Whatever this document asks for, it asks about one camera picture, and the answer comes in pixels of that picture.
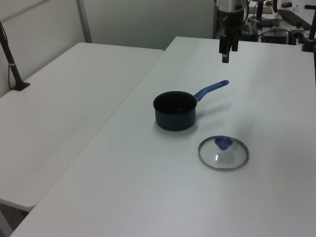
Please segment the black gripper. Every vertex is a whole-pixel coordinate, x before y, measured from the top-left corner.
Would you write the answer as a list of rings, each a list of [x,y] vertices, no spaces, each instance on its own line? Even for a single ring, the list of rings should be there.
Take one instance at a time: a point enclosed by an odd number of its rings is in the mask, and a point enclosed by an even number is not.
[[[232,37],[232,51],[238,51],[238,42],[244,24],[244,11],[220,12],[220,26],[224,32],[220,35],[219,53],[222,54],[222,62],[229,62],[229,40]]]

